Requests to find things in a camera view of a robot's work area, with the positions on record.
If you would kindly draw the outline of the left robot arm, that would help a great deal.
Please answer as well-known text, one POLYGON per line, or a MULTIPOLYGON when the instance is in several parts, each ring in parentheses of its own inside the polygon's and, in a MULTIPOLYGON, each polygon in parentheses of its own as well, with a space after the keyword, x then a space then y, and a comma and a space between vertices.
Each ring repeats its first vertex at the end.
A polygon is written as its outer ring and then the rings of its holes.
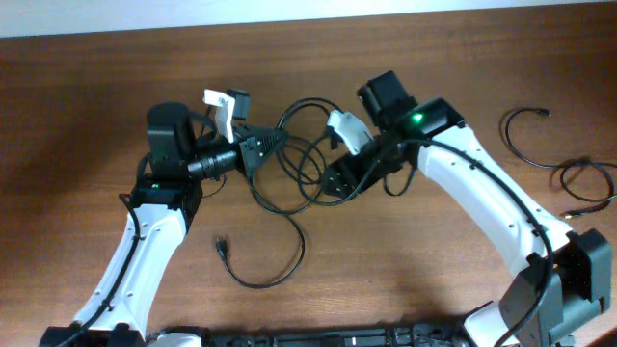
POLYGON ((48 327, 42 346, 144 346, 149 312, 203 197, 201 183, 250 175, 287 140, 277 128, 218 125, 178 102, 147 113, 149 151, 130 194, 127 221, 101 281, 67 327, 48 327))

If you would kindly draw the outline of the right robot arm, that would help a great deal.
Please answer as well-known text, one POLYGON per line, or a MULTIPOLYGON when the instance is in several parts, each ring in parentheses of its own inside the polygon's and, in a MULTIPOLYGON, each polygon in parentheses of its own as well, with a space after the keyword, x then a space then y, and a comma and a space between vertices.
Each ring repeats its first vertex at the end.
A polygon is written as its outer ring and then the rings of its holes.
POLYGON ((512 276, 503 297, 463 321, 472 346, 558 346, 610 306, 612 249, 576 233, 528 195, 485 151, 447 101, 418 103, 386 72, 357 92, 363 122, 334 110, 327 127, 347 153, 322 191, 346 202, 409 164, 443 188, 495 246, 512 276))

